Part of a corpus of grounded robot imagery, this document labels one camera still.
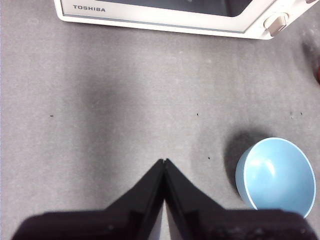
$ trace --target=black plastic part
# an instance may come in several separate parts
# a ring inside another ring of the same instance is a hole
[[[145,240],[164,201],[163,160],[102,211],[53,212],[25,220],[13,240]]]
[[[223,209],[167,159],[107,209],[33,216],[13,240],[147,240],[164,199],[184,240],[317,239],[295,213]]]

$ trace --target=oven door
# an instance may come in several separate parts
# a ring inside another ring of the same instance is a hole
[[[69,22],[270,39],[318,0],[54,0]]]

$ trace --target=light blue bowl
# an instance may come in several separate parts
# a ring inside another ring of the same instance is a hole
[[[282,209],[304,218],[316,198],[314,171],[292,142],[270,137],[241,156],[235,171],[241,198],[254,209]]]

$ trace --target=toshiba logo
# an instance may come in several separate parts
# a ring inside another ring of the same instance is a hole
[[[74,9],[80,10],[91,10],[91,11],[98,11],[98,12],[105,12],[106,10],[101,7],[94,7],[94,6],[80,6],[80,5],[73,5]]]

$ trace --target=white toaster oven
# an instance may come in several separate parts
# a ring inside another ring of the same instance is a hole
[[[54,0],[67,22],[271,39],[319,0]]]

